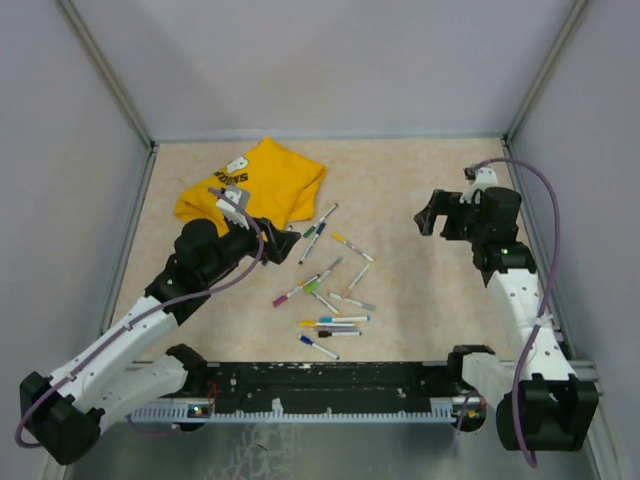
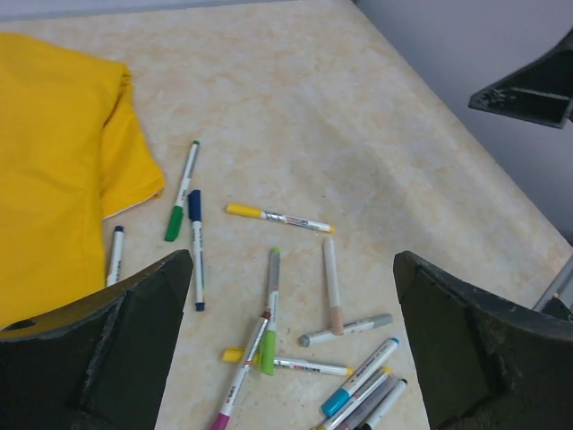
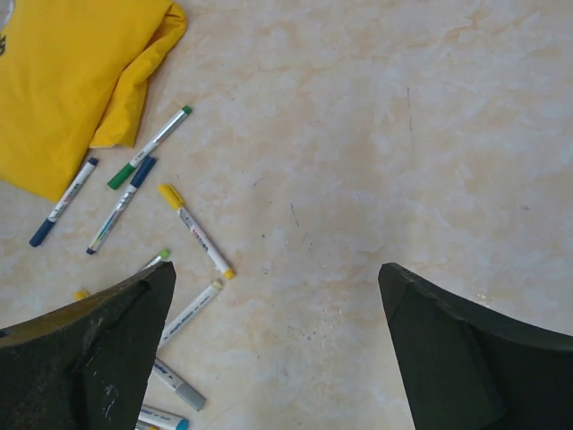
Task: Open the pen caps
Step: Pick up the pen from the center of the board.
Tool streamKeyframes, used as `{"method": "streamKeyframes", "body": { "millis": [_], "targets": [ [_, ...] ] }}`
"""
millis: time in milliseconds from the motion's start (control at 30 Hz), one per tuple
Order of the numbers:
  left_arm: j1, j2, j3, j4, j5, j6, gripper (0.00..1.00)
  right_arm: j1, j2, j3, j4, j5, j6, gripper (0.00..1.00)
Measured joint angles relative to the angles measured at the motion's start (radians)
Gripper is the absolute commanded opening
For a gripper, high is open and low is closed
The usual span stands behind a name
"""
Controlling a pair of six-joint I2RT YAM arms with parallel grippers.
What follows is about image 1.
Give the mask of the yellow cap rainbow marker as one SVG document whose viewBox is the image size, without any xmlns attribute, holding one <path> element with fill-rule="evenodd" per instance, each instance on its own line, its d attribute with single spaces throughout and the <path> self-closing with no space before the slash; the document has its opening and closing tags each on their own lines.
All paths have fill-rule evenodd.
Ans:
<svg viewBox="0 0 640 480">
<path fill-rule="evenodd" d="M 374 263 L 375 259 L 369 255 L 368 253 L 364 252 L 362 249 L 360 249 L 359 247 L 357 247 L 355 244 L 353 244 L 352 242 L 348 241 L 344 236 L 338 234 L 337 232 L 333 232 L 332 233 L 332 237 L 338 241 L 339 243 L 341 243 L 342 245 L 346 246 L 347 248 L 349 248 L 350 250 L 352 250 L 353 252 L 355 252 L 356 254 L 358 254 L 359 256 L 363 257 L 364 259 L 366 259 L 368 262 L 370 263 Z"/>
</svg>

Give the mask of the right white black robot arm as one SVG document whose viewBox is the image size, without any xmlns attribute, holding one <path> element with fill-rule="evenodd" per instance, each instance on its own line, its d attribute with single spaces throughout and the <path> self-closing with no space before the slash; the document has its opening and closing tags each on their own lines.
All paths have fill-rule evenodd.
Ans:
<svg viewBox="0 0 640 480">
<path fill-rule="evenodd" d="M 534 258 L 518 241 L 520 195 L 487 187 L 470 198 L 433 191 L 414 221 L 424 236 L 437 217 L 448 241 L 470 243 L 473 264 L 505 320 L 518 355 L 507 369 L 494 355 L 473 352 L 446 372 L 448 387 L 461 396 L 475 390 L 496 415 L 498 437 L 507 450 L 575 452 L 582 448 L 599 403 L 594 383 L 581 380 L 565 358 L 548 315 Z"/>
</svg>

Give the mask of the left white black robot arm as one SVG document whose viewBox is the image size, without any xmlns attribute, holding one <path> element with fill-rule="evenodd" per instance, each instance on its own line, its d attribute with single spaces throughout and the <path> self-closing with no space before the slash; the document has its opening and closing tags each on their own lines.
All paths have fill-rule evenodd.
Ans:
<svg viewBox="0 0 640 480">
<path fill-rule="evenodd" d="M 28 431 L 66 466 L 138 408 L 167 395 L 201 394 L 207 362 L 185 344 L 143 368 L 129 367 L 227 286 L 227 276 L 244 258 L 279 265 L 300 238 L 266 218 L 252 219 L 248 228 L 232 225 L 224 235 L 209 220 L 188 222 L 164 270 L 120 321 L 64 366 L 48 375 L 33 372 L 21 382 L 17 430 Z"/>
</svg>

